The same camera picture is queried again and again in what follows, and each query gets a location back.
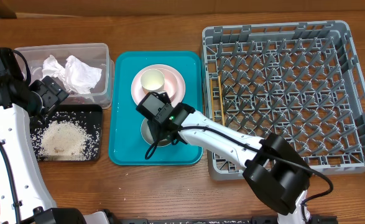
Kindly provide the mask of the white bowl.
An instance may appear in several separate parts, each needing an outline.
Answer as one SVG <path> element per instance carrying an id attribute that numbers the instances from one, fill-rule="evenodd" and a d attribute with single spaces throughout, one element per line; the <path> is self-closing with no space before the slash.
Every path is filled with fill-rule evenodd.
<path id="1" fill-rule="evenodd" d="M 144 141 L 146 143 L 148 143 L 149 145 L 154 143 L 154 138 L 150 132 L 148 120 L 146 118 L 144 118 L 144 120 L 141 124 L 141 135 L 142 135 Z M 164 146 L 168 146 L 170 144 L 171 144 L 171 141 L 169 141 L 167 139 L 163 139 L 158 143 L 158 146 L 164 147 Z"/>

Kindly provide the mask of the white napkin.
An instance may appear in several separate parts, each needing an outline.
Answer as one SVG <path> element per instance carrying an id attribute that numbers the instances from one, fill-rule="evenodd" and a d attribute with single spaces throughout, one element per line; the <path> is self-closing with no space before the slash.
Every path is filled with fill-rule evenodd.
<path id="1" fill-rule="evenodd" d="M 66 91 L 77 94 L 90 94 L 101 79 L 102 69 L 91 67 L 80 59 L 71 55 L 63 67 L 57 59 L 50 55 L 43 62 L 43 77 L 52 77 L 59 79 Z"/>

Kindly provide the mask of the cream cup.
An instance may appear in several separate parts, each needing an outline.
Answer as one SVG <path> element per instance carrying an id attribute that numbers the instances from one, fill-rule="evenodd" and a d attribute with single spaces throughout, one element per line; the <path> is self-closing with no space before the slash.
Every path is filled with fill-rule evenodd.
<path id="1" fill-rule="evenodd" d="M 148 69 L 142 74 L 140 81 L 144 93 L 160 92 L 164 89 L 165 76 L 158 69 Z"/>

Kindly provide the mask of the wooden chopstick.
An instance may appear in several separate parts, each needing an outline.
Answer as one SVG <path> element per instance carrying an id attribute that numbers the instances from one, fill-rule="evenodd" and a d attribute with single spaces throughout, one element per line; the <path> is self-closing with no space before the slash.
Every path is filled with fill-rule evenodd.
<path id="1" fill-rule="evenodd" d="M 219 102 L 220 102 L 220 113 L 221 113 L 221 122 L 222 125 L 225 126 L 225 115 L 224 115 L 224 104 L 223 104 L 223 95 L 222 95 L 222 84 L 221 84 L 221 75 L 218 75 L 218 88 L 219 88 Z"/>
<path id="2" fill-rule="evenodd" d="M 214 112 L 214 99 L 213 99 L 213 79 L 211 78 L 210 80 L 210 99 L 211 99 L 211 117 L 212 120 L 215 121 L 215 112 Z"/>

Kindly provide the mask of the red snack wrapper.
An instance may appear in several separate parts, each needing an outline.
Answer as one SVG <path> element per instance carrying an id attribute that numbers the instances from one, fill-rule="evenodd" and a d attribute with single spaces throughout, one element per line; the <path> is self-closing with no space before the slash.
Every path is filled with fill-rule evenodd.
<path id="1" fill-rule="evenodd" d="M 93 98 L 90 94 L 78 94 L 71 92 L 68 98 L 64 101 L 66 104 L 90 104 Z"/>

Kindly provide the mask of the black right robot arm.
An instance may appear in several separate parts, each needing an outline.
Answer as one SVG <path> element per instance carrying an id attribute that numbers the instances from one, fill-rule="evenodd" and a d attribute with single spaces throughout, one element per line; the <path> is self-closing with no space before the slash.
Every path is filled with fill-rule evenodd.
<path id="1" fill-rule="evenodd" d="M 278 214 L 279 223 L 311 219 L 303 201 L 307 196 L 308 166 L 281 136 L 249 136 L 222 126 L 191 106 L 144 103 L 141 112 L 157 131 L 155 138 L 204 147 L 243 170 L 256 197 Z"/>

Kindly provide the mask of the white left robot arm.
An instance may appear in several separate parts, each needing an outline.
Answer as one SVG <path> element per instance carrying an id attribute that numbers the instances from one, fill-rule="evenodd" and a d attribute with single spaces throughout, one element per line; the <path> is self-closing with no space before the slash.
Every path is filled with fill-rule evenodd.
<path id="1" fill-rule="evenodd" d="M 83 215 L 59 208 L 46 188 L 30 138 L 68 93 L 50 78 L 22 73 L 17 50 L 0 47 L 0 223 L 119 223 L 108 209 Z"/>

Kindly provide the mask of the pink small bowl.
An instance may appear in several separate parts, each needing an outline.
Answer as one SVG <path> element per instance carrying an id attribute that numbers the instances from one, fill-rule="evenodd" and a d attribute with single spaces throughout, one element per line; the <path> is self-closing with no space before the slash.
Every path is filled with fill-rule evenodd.
<path id="1" fill-rule="evenodd" d="M 164 69 L 160 69 L 160 68 L 149 68 L 149 69 L 158 69 L 164 74 L 164 76 L 165 76 L 165 85 L 164 85 L 163 91 L 167 92 L 169 98 L 173 98 L 176 91 L 177 91 L 177 79 L 175 78 L 175 76 L 172 73 L 170 73 L 170 72 L 168 72 L 167 70 L 164 70 Z"/>

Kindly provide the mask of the pink plate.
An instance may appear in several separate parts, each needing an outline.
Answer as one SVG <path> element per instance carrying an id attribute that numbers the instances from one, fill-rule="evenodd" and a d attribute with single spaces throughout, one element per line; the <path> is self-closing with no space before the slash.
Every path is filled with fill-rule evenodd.
<path id="1" fill-rule="evenodd" d="M 132 84 L 131 84 L 131 95 L 132 95 L 132 99 L 134 100 L 135 104 L 138 105 L 139 102 L 146 96 L 146 93 L 144 93 L 144 91 L 141 87 L 140 77 L 141 77 L 143 71 L 146 69 L 149 69 L 149 68 L 164 69 L 164 70 L 167 70 L 168 72 L 172 73 L 175 76 L 175 78 L 177 79 L 177 91 L 176 91 L 174 97 L 170 98 L 170 101 L 171 101 L 172 106 L 175 106 L 177 103 L 181 102 L 185 96 L 185 81 L 184 81 L 182 75 L 176 69 L 172 68 L 171 66 L 164 65 L 164 64 L 155 64 L 155 65 L 150 65 L 150 66 L 143 68 L 134 77 Z"/>

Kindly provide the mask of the teal serving tray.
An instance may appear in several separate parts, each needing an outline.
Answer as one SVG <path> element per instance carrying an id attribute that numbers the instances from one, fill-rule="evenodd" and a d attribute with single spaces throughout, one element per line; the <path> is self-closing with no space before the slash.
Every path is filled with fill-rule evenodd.
<path id="1" fill-rule="evenodd" d="M 203 155 L 200 147 L 184 143 L 159 146 L 154 155 L 145 159 L 150 146 L 141 134 L 143 115 L 136 111 L 131 85 L 134 77 L 144 68 L 162 64 L 178 71 L 185 81 L 182 100 L 196 110 L 203 110 L 201 89 L 201 62 L 189 51 L 125 52 L 116 60 L 113 105 L 109 131 L 108 154 L 120 166 L 184 166 L 196 164 Z"/>

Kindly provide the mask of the clear plastic bin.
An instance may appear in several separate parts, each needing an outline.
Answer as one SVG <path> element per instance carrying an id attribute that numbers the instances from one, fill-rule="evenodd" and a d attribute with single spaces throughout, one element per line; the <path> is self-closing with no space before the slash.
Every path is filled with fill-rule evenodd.
<path id="1" fill-rule="evenodd" d="M 90 104 L 100 105 L 103 109 L 107 109 L 111 106 L 113 99 L 114 62 L 110 58 L 109 48 L 106 44 L 42 45 L 19 47 L 16 50 L 27 60 L 24 62 L 23 59 L 17 57 L 22 72 L 25 73 L 27 68 L 30 70 L 32 81 L 43 78 L 43 62 L 50 55 L 53 55 L 63 67 L 67 62 L 67 58 L 74 55 L 91 67 L 101 68 L 101 79 L 98 84 L 91 89 L 90 95 L 93 98 L 93 102 Z"/>

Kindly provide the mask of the cardboard backdrop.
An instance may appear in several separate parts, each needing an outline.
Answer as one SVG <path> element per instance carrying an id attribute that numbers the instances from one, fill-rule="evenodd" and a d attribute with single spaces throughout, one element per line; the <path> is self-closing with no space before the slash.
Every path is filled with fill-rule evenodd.
<path id="1" fill-rule="evenodd" d="M 365 0 L 0 0 L 0 16 L 143 16 L 365 11 Z"/>

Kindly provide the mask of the grey dish rack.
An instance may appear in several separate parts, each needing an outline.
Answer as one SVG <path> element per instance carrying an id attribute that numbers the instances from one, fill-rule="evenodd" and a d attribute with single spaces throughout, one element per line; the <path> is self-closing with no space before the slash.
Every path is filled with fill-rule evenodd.
<path id="1" fill-rule="evenodd" d="M 365 172 L 365 81 L 344 21 L 210 26 L 202 87 L 211 118 L 244 134 L 283 136 L 326 175 Z"/>

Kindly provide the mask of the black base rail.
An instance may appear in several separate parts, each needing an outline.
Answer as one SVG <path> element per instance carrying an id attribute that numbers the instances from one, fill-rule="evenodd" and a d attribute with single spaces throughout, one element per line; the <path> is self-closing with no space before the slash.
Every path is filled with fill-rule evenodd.
<path id="1" fill-rule="evenodd" d="M 277 216 L 256 216 L 240 219 L 209 219 L 209 220 L 148 220 L 146 218 L 120 219 L 122 224 L 276 224 Z M 312 224 L 338 224 L 336 216 L 326 217 L 314 215 L 309 223 Z"/>

